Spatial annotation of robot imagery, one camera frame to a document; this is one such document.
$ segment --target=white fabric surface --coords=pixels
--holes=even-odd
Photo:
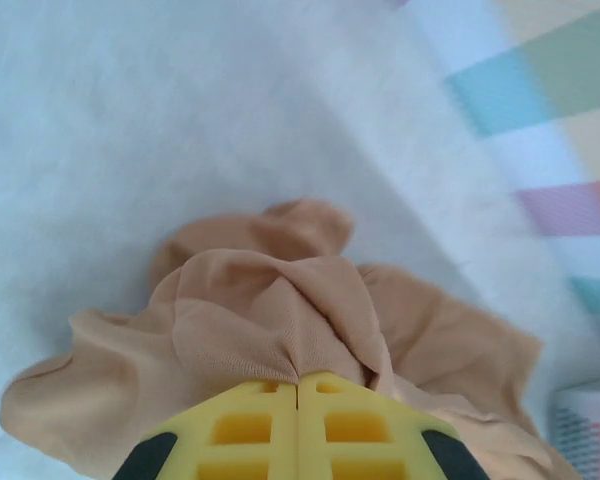
[[[134,312],[183,223],[324,197],[346,252],[548,342],[528,402],[600,376],[562,272],[439,84],[412,0],[0,1],[0,393],[86,307]],[[75,478],[0,430],[0,479]]]

